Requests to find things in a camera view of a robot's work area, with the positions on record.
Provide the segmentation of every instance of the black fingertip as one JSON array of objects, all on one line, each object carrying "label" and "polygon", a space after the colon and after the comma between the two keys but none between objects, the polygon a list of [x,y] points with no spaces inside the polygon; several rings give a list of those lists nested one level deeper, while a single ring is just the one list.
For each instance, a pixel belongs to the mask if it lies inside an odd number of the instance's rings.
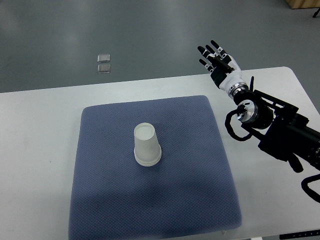
[{"label": "black fingertip", "polygon": [[212,53],[212,54],[215,53],[215,50],[213,50],[213,48],[210,47],[209,45],[205,45],[205,48],[206,48],[210,53]]},{"label": "black fingertip", "polygon": [[207,63],[206,63],[203,59],[199,59],[199,62],[200,62],[203,66],[207,65]]},{"label": "black fingertip", "polygon": [[198,46],[198,50],[201,54],[203,54],[206,51],[206,49],[203,46]]},{"label": "black fingertip", "polygon": [[218,45],[218,43],[216,43],[215,41],[211,40],[210,42],[216,49],[220,48],[220,46]]}]

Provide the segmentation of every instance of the translucent cup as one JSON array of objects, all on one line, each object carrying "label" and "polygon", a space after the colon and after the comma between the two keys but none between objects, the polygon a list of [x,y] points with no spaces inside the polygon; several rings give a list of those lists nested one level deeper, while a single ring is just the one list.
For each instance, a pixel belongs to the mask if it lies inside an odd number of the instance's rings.
[{"label": "translucent cup", "polygon": [[134,128],[134,157],[138,164],[151,167],[162,155],[156,130],[150,123],[143,122]]}]

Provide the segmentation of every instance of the robotic hand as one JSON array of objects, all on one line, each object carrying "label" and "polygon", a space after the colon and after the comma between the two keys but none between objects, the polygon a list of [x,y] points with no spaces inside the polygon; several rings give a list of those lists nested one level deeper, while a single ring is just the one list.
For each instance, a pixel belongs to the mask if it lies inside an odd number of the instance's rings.
[{"label": "robotic hand", "polygon": [[[211,44],[216,50],[209,45],[206,48],[198,46],[198,50],[210,64],[202,59],[199,62],[209,71],[215,85],[224,90],[237,105],[237,109],[228,113],[225,119],[230,136],[238,141],[246,141],[255,136],[260,140],[258,147],[262,151],[289,162],[297,173],[304,170],[297,156],[320,170],[320,132],[307,127],[308,118],[298,114],[296,106],[254,90],[254,77],[248,87],[234,58],[215,41],[212,40]],[[230,124],[233,115],[237,115],[242,122],[241,127],[249,132],[247,136],[239,137],[234,133]],[[255,130],[266,128],[268,130],[265,135]],[[316,180],[320,180],[320,174],[306,178],[301,186],[312,199],[320,203],[320,195],[308,187],[308,183]]]}]

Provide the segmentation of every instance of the clear plastic piece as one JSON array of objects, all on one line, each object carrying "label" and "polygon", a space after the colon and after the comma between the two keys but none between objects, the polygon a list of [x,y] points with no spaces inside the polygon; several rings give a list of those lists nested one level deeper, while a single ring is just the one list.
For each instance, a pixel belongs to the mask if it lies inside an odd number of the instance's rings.
[{"label": "clear plastic piece", "polygon": [[98,65],[98,73],[104,74],[104,73],[110,73],[111,65],[110,64],[99,64]]},{"label": "clear plastic piece", "polygon": [[98,56],[98,63],[110,62],[110,54],[100,54]]}]

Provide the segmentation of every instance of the black cable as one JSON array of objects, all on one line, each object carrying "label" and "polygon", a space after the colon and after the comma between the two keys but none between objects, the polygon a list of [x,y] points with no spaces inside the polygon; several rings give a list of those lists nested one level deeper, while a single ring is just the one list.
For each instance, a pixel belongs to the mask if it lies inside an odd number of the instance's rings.
[{"label": "black cable", "polygon": [[249,90],[250,90],[251,92],[254,91],[254,82],[255,82],[255,77],[252,76],[252,77],[251,77],[251,81],[250,81],[250,88],[249,88]]},{"label": "black cable", "polygon": [[320,12],[320,8],[313,14],[312,17],[315,19],[319,12]]},{"label": "black cable", "polygon": [[304,191],[306,194],[308,194],[308,196],[309,196],[310,198],[312,198],[312,199],[315,200],[316,202],[320,203],[320,195],[319,195],[318,193],[316,193],[315,191],[313,191],[313,190],[308,186],[309,183],[314,182],[314,181],[318,181],[318,180],[320,180],[320,174],[307,177],[306,179],[304,179],[304,180],[301,182],[301,187],[302,187],[303,191]]},{"label": "black cable", "polygon": [[249,138],[252,137],[252,134],[249,133],[247,136],[244,136],[244,137],[240,137],[238,135],[235,134],[232,126],[231,126],[231,118],[233,115],[236,115],[236,114],[242,114],[244,113],[245,110],[244,109],[240,109],[240,108],[237,108],[236,110],[233,110],[231,112],[229,112],[226,117],[225,117],[225,122],[224,122],[224,125],[225,125],[225,128],[228,132],[228,134],[235,140],[238,140],[240,142],[244,142],[246,140],[248,140]]}]

